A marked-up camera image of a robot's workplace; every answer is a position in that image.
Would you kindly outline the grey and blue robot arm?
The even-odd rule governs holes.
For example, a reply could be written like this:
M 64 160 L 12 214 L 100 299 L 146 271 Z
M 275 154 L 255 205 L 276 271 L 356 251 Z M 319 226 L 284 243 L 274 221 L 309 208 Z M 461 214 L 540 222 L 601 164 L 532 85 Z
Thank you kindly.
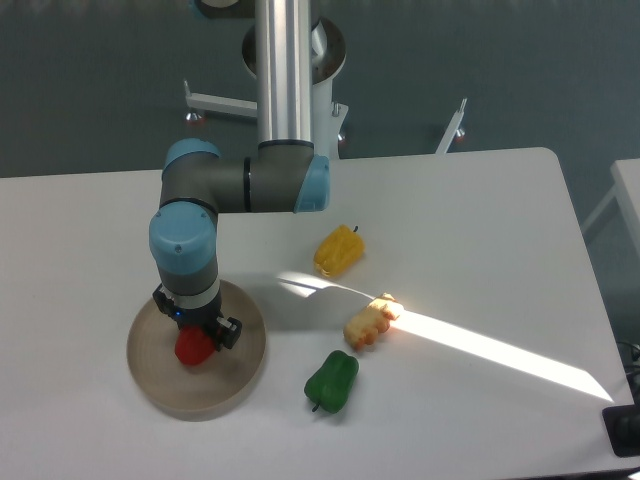
M 222 311 L 219 216 L 328 206 L 329 160 L 312 138 L 313 19 L 309 1 L 255 4 L 256 157 L 224 159 L 215 145 L 195 138 L 167 152 L 149 224 L 161 279 L 153 299 L 179 330 L 200 330 L 217 350 L 233 348 L 242 332 L 241 321 Z

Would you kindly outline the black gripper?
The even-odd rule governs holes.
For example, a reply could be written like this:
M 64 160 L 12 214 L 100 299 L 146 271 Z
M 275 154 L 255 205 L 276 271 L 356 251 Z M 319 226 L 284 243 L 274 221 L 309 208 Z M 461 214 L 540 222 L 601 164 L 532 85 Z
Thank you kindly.
M 231 350 L 242 334 L 243 324 L 234 317 L 223 317 L 221 283 L 214 282 L 196 295 L 178 295 L 163 284 L 153 292 L 158 310 L 171 318 L 179 328 L 201 326 L 203 333 L 215 342 L 216 350 Z M 210 325 L 217 321 L 216 330 Z

